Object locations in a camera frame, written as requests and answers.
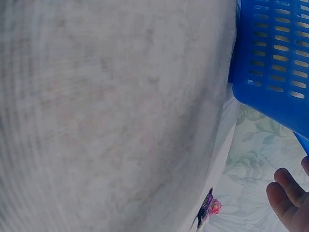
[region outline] white fabric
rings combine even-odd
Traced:
[[[180,230],[207,180],[235,1],[0,5],[0,231]]]

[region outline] hand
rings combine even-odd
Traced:
[[[301,161],[309,175],[309,157]],[[285,168],[274,174],[276,182],[267,186],[269,203],[290,232],[309,232],[309,192],[305,192]]]

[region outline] pink flower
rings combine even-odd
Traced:
[[[218,214],[220,212],[221,207],[222,207],[222,205],[221,205],[220,201],[218,201],[217,199],[214,198],[212,200],[211,206],[209,208],[210,214],[211,215]]]

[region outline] floral fabric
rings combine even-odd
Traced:
[[[277,168],[287,168],[305,189],[306,156],[294,134],[263,114],[241,106],[233,142],[214,196],[222,203],[204,232],[285,232],[272,211],[266,186]]]

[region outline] blue plastic basket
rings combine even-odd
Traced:
[[[238,8],[235,97],[309,139],[309,0],[242,0]]]

